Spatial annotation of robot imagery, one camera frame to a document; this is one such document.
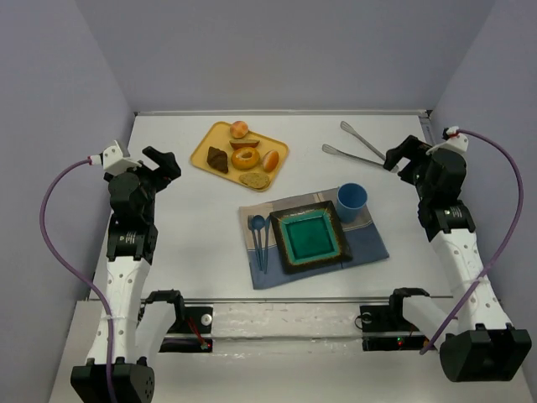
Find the metal tongs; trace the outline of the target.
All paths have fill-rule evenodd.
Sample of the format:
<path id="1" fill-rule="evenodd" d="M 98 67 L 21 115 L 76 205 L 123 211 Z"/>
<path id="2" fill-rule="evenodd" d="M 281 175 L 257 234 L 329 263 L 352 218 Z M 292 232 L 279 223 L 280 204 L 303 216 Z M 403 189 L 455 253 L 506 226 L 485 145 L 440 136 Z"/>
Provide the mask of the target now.
<path id="1" fill-rule="evenodd" d="M 348 160 L 354 160 L 355 162 L 362 163 L 365 165 L 372 166 L 374 168 L 378 168 L 380 170 L 386 170 L 390 173 L 396 174 L 400 172 L 399 166 L 395 165 L 393 168 L 386 168 L 384 166 L 384 162 L 386 161 L 386 154 L 381 152 L 379 149 L 377 149 L 373 144 L 371 144 L 368 140 L 366 140 L 350 123 L 341 120 L 339 123 L 340 130 L 350 134 L 352 137 L 354 137 L 358 142 L 360 142 L 366 149 L 373 152 L 380 161 L 376 160 L 370 160 L 363 158 L 361 156 L 350 154 L 348 152 L 345 152 L 341 149 L 338 149 L 330 144 L 323 144 L 321 146 L 321 150 L 330 155 L 335 155 L 338 157 L 346 158 Z"/>

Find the glazed oval bun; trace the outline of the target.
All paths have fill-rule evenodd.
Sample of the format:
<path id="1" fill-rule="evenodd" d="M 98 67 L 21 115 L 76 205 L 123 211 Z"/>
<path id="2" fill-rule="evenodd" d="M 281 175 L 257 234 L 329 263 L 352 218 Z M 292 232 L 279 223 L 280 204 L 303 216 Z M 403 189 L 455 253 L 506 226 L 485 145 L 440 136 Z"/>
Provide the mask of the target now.
<path id="1" fill-rule="evenodd" d="M 270 150 L 262 158 L 262 167 L 263 171 L 270 173 L 278 166 L 279 163 L 279 152 L 275 149 Z"/>

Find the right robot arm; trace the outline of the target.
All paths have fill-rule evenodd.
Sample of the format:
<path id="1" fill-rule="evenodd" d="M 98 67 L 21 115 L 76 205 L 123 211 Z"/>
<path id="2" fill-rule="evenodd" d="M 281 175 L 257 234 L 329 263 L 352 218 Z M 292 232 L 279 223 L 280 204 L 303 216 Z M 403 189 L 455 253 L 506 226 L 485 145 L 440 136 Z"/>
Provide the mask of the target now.
<path id="1" fill-rule="evenodd" d="M 389 298 L 392 313 L 427 339 L 422 353 L 436 350 L 451 382 L 510 381 L 532 347 L 525 329 L 516 328 L 501 307 L 478 251 L 472 214 L 460 199 L 467 175 L 464 131 L 451 128 L 444 142 L 431 146 L 409 136 L 389 150 L 383 167 L 416 189 L 418 219 L 441 262 L 456 298 L 445 313 L 420 288 L 399 288 Z"/>

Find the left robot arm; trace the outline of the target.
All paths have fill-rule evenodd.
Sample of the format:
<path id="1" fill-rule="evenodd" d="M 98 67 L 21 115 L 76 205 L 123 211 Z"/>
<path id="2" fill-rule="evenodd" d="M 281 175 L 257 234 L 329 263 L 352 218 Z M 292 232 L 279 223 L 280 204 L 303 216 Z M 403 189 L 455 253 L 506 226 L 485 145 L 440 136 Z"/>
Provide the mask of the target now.
<path id="1" fill-rule="evenodd" d="M 71 371 L 70 383 L 84 402 L 150 402 L 151 363 L 175 322 L 185 318 L 177 290 L 154 291 L 142 304 L 158 230 L 156 195 L 181 175 L 175 156 L 148 146 L 143 154 L 157 166 L 133 160 L 119 144 L 100 155 L 112 215 L 107 235 L 107 284 L 101 318 L 86 363 Z"/>

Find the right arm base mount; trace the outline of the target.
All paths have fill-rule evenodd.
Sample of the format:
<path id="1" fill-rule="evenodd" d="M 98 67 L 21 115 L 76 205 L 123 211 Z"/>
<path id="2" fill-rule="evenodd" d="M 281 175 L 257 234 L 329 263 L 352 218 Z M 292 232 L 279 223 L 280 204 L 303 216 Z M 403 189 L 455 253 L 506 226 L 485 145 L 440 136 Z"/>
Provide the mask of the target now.
<path id="1" fill-rule="evenodd" d="M 360 305 L 355 327 L 362 332 L 362 348 L 365 352 L 393 352 L 421 350 L 429 339 L 413 323 L 403 316 L 403 303 L 407 298 L 430 297 L 420 288 L 395 289 L 386 303 Z"/>

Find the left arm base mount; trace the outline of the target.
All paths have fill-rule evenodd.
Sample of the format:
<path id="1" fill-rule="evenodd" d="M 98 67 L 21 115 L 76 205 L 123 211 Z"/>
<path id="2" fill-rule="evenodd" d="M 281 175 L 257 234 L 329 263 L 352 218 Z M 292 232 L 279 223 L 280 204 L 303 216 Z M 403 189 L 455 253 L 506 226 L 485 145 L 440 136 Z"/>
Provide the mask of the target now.
<path id="1" fill-rule="evenodd" d="M 138 314 L 139 354 L 210 353 L 212 306 L 187 306 L 179 290 L 149 294 Z"/>

